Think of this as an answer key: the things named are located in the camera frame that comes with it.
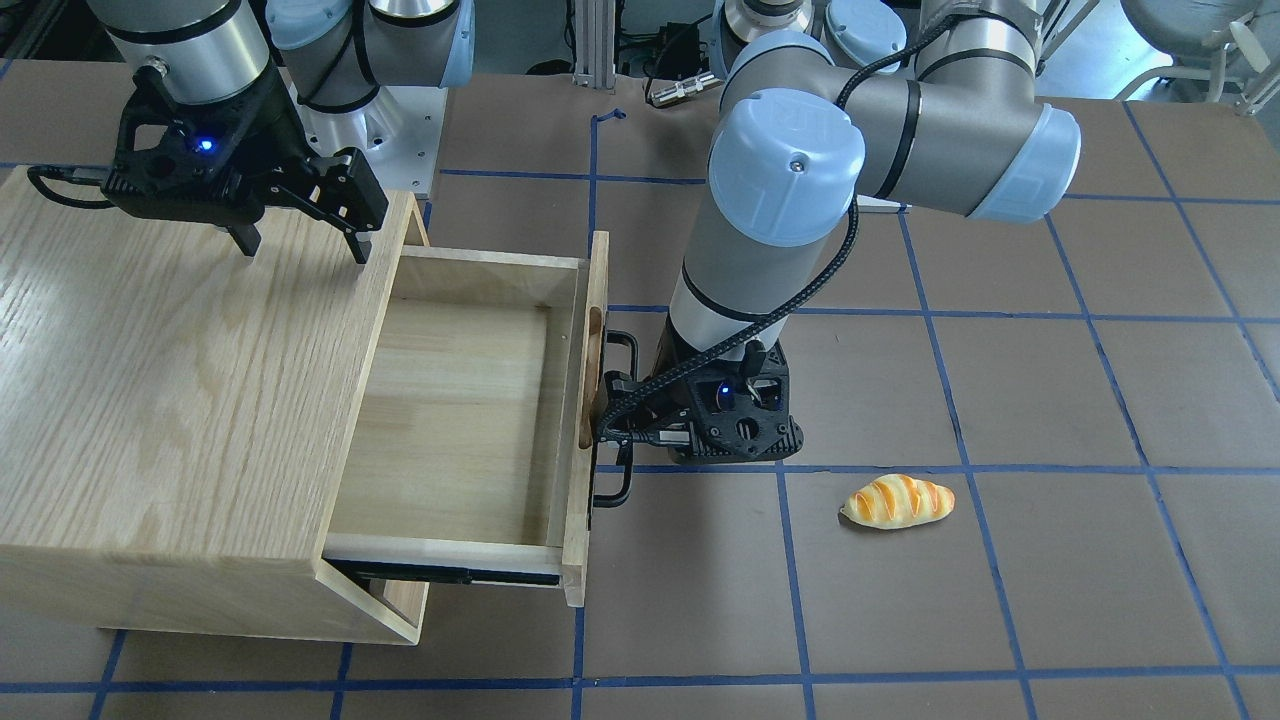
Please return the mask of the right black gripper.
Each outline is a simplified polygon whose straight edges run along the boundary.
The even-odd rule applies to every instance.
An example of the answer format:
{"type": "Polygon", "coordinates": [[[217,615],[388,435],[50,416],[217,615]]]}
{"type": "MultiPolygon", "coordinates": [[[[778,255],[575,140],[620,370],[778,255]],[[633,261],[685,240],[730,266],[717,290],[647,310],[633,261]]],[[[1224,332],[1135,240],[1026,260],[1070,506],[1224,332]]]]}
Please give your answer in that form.
{"type": "Polygon", "coordinates": [[[227,225],[247,258],[265,206],[337,228],[357,264],[370,259],[389,201],[360,149],[312,156],[285,81],[269,61],[229,99],[178,102],[154,65],[133,76],[102,196],[132,217],[227,225]]]}

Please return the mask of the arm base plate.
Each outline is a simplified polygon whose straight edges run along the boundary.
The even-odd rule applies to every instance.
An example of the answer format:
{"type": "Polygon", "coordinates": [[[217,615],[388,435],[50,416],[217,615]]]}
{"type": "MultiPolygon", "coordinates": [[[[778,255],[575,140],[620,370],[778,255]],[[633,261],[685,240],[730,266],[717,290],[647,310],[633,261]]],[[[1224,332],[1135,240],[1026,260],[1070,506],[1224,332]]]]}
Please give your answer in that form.
{"type": "Polygon", "coordinates": [[[385,191],[403,190],[429,199],[448,96],[447,88],[390,86],[353,111],[330,114],[301,105],[297,110],[319,154],[361,149],[385,191]]]}

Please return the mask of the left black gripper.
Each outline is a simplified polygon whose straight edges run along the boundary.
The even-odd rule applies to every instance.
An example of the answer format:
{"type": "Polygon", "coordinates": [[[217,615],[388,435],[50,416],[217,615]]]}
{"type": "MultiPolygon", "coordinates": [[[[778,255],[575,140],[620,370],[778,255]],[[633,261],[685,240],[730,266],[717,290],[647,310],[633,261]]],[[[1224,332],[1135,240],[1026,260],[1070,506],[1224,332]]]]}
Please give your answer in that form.
{"type": "Polygon", "coordinates": [[[655,397],[655,429],[600,429],[600,442],[668,448],[681,465],[776,461],[804,442],[788,409],[790,374],[780,342],[741,347],[740,360],[717,359],[666,387],[621,370],[603,375],[605,406],[641,406],[655,397]]]}

